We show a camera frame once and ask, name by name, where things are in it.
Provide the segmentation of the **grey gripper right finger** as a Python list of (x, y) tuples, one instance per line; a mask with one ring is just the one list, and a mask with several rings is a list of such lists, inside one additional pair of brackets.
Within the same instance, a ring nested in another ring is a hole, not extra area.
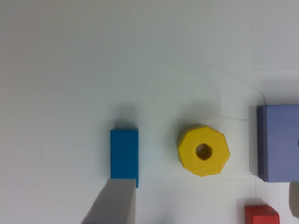
[(299, 219), (299, 181), (292, 181), (289, 185), (289, 207), (291, 213)]

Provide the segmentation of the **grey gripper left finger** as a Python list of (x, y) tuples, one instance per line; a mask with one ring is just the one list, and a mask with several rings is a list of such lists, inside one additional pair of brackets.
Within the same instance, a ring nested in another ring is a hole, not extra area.
[(136, 181), (109, 179), (82, 224), (135, 224)]

